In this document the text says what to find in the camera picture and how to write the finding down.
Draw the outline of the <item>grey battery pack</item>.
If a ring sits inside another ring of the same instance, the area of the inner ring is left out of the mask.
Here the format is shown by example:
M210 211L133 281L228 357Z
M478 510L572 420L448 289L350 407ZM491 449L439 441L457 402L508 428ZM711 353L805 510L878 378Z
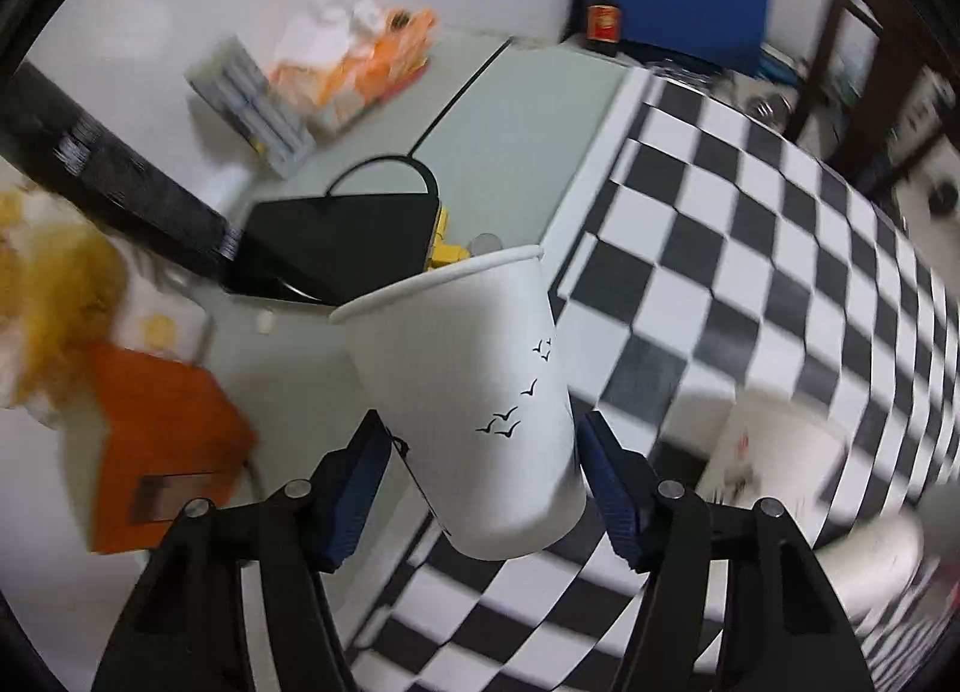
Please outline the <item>grey battery pack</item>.
M185 79L282 179L293 177L316 151L306 121L280 98L236 36L223 39L205 59L192 65Z

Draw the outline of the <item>dark wooden chair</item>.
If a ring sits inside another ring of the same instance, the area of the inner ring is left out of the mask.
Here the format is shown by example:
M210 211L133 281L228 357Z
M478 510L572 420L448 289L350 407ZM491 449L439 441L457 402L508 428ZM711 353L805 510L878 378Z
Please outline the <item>dark wooden chair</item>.
M786 140L799 138L822 96L843 15L856 2L871 12L866 26L877 43L859 99L827 160L827 166L850 185L861 183L887 148L890 133L924 70L946 78L952 88L958 86L957 44L940 41L910 0L832 0L823 16L814 61L784 128Z

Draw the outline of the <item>white bird-print paper cup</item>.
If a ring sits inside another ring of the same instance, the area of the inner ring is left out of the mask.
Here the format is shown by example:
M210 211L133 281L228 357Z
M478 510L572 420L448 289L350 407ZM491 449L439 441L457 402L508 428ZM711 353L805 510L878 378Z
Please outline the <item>white bird-print paper cup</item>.
M586 506L537 245L404 279L331 316L449 543L534 554Z

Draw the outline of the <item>orange box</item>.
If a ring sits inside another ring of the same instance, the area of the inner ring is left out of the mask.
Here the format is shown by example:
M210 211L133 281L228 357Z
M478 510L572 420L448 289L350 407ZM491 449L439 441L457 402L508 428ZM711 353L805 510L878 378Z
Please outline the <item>orange box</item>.
M89 364L107 428L91 550L153 549L190 500L226 504L257 434L215 377L112 344L94 346Z

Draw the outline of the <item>yellow plastic bag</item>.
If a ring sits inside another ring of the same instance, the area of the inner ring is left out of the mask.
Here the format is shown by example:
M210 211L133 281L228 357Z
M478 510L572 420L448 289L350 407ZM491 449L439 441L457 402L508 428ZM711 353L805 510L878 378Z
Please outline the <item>yellow plastic bag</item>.
M109 338L127 263L94 222L37 187L2 190L2 406L59 409Z

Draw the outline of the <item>long black box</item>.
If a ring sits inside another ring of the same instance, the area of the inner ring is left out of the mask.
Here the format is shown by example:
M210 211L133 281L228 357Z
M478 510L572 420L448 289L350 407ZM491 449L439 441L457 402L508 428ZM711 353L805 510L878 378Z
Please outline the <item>long black box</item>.
M29 62L2 86L2 156L34 182L187 272L215 279L228 219L96 121Z

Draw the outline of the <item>checkered tablecloth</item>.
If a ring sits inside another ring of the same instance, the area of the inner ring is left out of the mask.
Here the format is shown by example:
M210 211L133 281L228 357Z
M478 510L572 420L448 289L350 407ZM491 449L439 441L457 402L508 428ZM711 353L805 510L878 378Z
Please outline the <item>checkered tablecloth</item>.
M695 484L740 389L822 411L871 461L867 506L958 473L958 307L900 227L804 149L695 89L626 80L550 227L578 410ZM604 690L644 583L596 510L512 562L430 518L353 630L364 690Z

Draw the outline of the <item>orange snack bag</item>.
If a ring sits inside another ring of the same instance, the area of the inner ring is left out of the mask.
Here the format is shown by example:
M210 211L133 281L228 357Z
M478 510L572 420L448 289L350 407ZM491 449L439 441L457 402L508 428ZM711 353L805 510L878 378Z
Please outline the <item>orange snack bag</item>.
M306 0L291 16L268 80L317 132L335 135L415 82L438 16L377 0Z

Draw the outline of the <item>dark sauce bottle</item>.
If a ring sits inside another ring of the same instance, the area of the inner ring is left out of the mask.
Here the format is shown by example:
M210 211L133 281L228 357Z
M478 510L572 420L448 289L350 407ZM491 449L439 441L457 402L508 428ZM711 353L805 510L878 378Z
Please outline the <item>dark sauce bottle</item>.
M622 34L622 10L615 0L589 0L586 8L586 46L615 59Z

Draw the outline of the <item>upright white paper cup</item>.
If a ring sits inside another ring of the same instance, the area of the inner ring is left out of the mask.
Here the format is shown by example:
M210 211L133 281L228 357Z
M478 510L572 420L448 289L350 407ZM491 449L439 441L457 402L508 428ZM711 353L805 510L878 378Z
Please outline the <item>upright white paper cup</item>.
M721 506L771 497L815 547L844 611L857 621L900 596L923 561L914 513L867 506L871 461L807 403L743 390L697 486Z

